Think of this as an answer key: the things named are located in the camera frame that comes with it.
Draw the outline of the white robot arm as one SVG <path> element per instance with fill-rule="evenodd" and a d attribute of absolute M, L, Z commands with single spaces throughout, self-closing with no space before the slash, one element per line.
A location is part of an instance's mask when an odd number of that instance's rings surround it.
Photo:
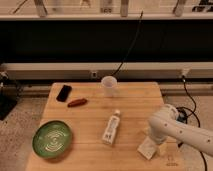
<path fill-rule="evenodd" d="M 170 104 L 152 114 L 148 119 L 151 139 L 162 144 L 170 136 L 213 157 L 213 131 L 181 123 L 177 121 L 178 115 Z"/>

